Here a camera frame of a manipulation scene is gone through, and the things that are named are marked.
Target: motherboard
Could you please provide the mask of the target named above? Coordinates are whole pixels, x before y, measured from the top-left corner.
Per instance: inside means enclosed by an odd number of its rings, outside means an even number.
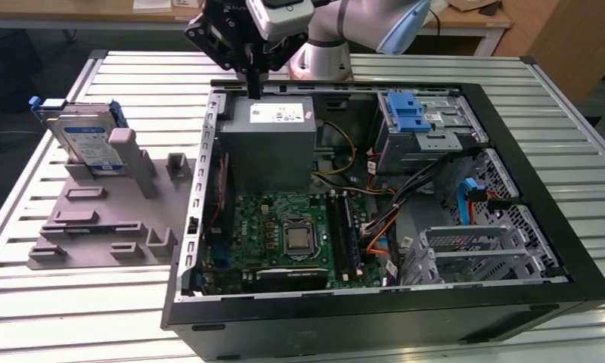
[[[267,275],[269,281],[277,281],[277,274],[291,284],[296,279],[288,279],[285,271],[323,275],[326,289],[380,286],[378,260],[362,261],[360,256],[359,226],[366,221],[366,200],[360,194],[239,195],[233,242],[224,256],[212,251],[215,262],[225,260],[224,266],[217,267],[237,273],[217,273],[216,288],[221,293],[240,293],[247,279]]]

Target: gray power supply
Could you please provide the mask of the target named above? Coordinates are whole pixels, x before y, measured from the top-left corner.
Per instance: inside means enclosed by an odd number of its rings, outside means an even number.
[[[219,135],[235,155],[231,172],[237,192],[308,191],[316,143],[312,98],[237,98],[233,115]]]

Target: orange wire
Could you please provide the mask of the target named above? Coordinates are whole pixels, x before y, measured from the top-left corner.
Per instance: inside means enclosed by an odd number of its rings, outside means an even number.
[[[375,238],[372,238],[372,241],[371,241],[371,244],[367,245],[367,249],[366,249],[366,252],[367,253],[388,253],[388,252],[384,252],[383,250],[374,250],[372,247],[375,246],[376,244],[376,241],[382,238],[382,236],[384,235],[386,231],[391,228],[391,225],[392,223],[395,222],[395,219],[396,217],[399,216],[399,213],[395,214],[395,216],[392,217],[392,219],[388,221],[388,223],[386,224],[386,226],[382,228],[382,231],[376,234]]]

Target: wooden desk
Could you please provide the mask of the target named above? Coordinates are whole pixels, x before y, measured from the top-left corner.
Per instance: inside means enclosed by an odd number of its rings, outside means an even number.
[[[0,0],[0,28],[183,30],[199,8],[173,8],[168,13],[135,14],[133,0]],[[444,36],[483,38],[475,55],[491,56],[512,21],[503,13],[488,17],[448,7],[440,14]],[[438,34],[431,21],[422,35]]]

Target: yellow wire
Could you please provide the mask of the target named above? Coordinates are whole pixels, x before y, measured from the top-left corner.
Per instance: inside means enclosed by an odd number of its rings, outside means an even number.
[[[323,171],[323,172],[321,171],[312,172],[312,174],[315,174],[315,175],[336,175],[336,174],[340,174],[342,172],[348,170],[352,167],[352,165],[355,165],[355,161],[356,161],[356,147],[355,147],[355,143],[352,142],[351,137],[347,135],[347,133],[343,131],[343,129],[335,123],[332,123],[330,121],[326,121],[326,123],[331,124],[332,127],[336,128],[336,131],[339,131],[339,133],[346,138],[347,142],[351,144],[351,147],[352,147],[352,159],[351,159],[351,162],[347,164],[347,166],[344,166],[343,168],[336,169],[336,170],[327,170],[327,171]]]

